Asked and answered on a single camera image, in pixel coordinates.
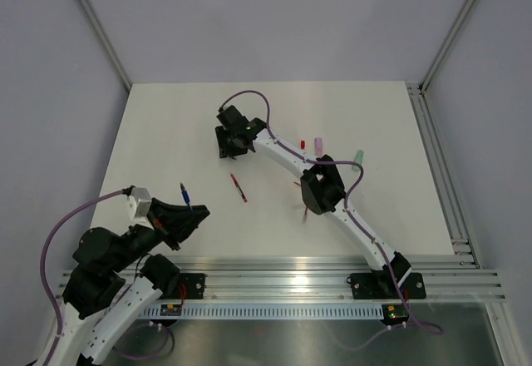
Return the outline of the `blue ballpoint pen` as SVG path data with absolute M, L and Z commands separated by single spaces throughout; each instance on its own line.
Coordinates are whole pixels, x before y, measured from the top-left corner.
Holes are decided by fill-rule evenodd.
M 181 192 L 182 198 L 184 200 L 184 203 L 186 204 L 188 209 L 189 210 L 193 210 L 193 206 L 192 206 L 192 202 L 191 202 L 191 199 L 190 199 L 189 192 L 187 191 L 185 185 L 182 182 L 180 182 L 180 192 Z

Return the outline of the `red marker pen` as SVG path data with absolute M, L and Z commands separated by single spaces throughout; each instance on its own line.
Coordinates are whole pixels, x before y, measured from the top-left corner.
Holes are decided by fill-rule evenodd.
M 247 199 L 242 187 L 240 186 L 239 182 L 237 181 L 235 175 L 233 173 L 231 173 L 230 177 L 231 177 L 231 179 L 232 179 L 232 181 L 233 181 L 233 183 L 234 183 L 234 185 L 235 185 L 235 187 L 236 187 L 241 199 L 243 200 L 244 203 L 247 203 L 248 199 Z

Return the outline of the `pink highlighter pen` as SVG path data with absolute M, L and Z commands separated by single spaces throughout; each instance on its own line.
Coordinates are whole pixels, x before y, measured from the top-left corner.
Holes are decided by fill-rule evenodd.
M 316 157 L 323 156 L 323 139 L 321 137 L 314 139 L 314 154 Z

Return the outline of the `green highlighter pen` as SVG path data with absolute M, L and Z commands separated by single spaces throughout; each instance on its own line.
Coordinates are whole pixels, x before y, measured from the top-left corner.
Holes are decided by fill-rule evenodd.
M 356 154 L 354 156 L 354 159 L 353 159 L 353 162 L 354 162 L 354 164 L 352 165 L 352 170 L 353 171 L 356 171 L 356 172 L 360 172 L 361 171 L 360 166 L 363 163 L 363 158 L 364 158 L 364 150 L 357 150 L 357 152 L 356 152 Z

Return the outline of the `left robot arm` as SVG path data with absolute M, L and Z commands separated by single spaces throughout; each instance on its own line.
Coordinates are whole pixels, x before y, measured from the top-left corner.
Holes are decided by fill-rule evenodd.
M 126 197 L 132 225 L 118 235 L 106 228 L 87 230 L 73 254 L 76 267 L 56 300 L 47 283 L 46 258 L 40 277 L 56 316 L 57 327 L 36 365 L 101 365 L 116 342 L 154 302 L 167 300 L 160 317 L 180 317 L 186 300 L 203 299 L 205 276 L 182 273 L 152 250 L 181 244 L 209 216 L 205 205 L 170 205 L 147 189 L 119 190 Z

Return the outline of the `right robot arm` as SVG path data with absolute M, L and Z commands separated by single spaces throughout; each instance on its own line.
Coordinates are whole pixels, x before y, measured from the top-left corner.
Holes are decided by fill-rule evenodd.
M 396 296 L 406 288 L 411 264 L 386 244 L 351 207 L 351 191 L 345 188 L 337 169 L 341 164 L 330 156 L 308 157 L 304 151 L 282 142 L 269 131 L 265 121 L 248 120 L 235 106 L 221 107 L 221 123 L 215 128 L 221 158 L 259 153 L 299 179 L 303 203 L 315 215 L 335 223 L 361 251 L 370 267 L 373 283 L 385 296 Z

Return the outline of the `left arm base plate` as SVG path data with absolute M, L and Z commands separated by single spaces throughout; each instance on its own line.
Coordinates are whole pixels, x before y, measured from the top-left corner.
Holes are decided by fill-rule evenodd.
M 204 298 L 206 274 L 202 273 L 179 273 L 172 277 L 170 282 L 163 288 L 161 299 L 190 299 L 199 300 Z

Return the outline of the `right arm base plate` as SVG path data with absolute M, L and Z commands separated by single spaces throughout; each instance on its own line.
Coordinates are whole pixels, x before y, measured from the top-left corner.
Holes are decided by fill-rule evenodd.
M 391 275 L 384 270 L 352 273 L 346 281 L 351 286 L 354 299 L 400 299 Z M 399 284 L 399 289 L 405 300 L 427 297 L 425 284 L 419 273 L 410 273 L 406 280 Z

